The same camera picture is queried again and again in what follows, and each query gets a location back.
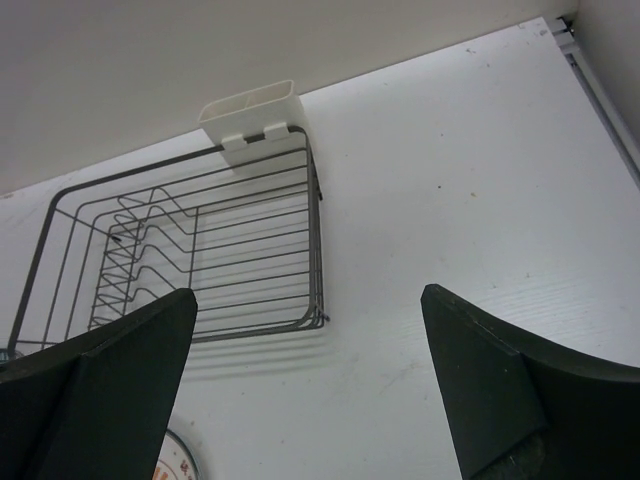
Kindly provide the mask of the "white cutlery holder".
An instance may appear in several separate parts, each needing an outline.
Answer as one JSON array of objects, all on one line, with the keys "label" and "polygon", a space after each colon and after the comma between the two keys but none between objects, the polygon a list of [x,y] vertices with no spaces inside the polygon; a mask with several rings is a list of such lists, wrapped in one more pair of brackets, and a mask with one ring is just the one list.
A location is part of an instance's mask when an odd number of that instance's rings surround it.
[{"label": "white cutlery holder", "polygon": [[233,169],[306,144],[307,118],[291,80],[211,102],[198,123]]}]

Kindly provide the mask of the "wire dish rack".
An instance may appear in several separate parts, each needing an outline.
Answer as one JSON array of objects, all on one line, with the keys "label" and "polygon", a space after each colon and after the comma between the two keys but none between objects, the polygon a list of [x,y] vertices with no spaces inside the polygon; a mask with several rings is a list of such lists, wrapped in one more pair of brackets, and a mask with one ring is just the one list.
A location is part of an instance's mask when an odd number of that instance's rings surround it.
[{"label": "wire dish rack", "polygon": [[322,192],[307,132],[210,146],[50,201],[3,355],[44,350],[181,288],[197,343],[322,328]]}]

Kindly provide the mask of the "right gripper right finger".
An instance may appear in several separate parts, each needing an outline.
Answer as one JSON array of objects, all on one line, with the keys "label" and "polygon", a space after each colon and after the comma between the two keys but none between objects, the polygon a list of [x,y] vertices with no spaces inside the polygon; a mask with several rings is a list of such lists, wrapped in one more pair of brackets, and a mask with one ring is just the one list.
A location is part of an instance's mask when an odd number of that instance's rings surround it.
[{"label": "right gripper right finger", "polygon": [[421,307],[463,478],[638,478],[638,368],[561,346],[437,284]]}]

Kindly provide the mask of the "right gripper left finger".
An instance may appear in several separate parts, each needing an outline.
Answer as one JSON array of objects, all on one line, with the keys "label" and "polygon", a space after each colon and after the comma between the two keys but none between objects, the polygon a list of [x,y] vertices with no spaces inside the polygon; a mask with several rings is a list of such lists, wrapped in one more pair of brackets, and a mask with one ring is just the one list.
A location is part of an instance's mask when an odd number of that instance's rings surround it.
[{"label": "right gripper left finger", "polygon": [[198,304],[177,289],[1,366],[4,479],[149,479]]}]

